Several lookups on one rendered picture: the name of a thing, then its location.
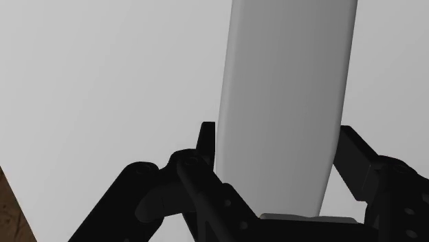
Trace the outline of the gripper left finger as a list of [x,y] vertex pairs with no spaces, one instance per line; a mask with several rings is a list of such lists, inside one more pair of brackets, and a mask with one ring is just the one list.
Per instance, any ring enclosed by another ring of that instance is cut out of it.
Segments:
[[258,242],[258,218],[213,171],[215,124],[167,165],[129,164],[68,242],[149,242],[163,220],[183,215],[195,242]]

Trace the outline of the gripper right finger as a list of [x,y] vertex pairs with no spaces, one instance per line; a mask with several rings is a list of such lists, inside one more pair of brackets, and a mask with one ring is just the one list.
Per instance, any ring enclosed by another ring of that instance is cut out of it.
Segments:
[[377,242],[429,242],[429,179],[400,159],[377,154],[351,127],[340,128],[333,165]]

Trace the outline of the white oblong rounded object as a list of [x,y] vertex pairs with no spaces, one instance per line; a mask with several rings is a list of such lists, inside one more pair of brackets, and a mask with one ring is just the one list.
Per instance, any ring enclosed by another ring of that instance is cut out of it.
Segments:
[[317,217],[358,0],[232,0],[215,171],[255,215]]

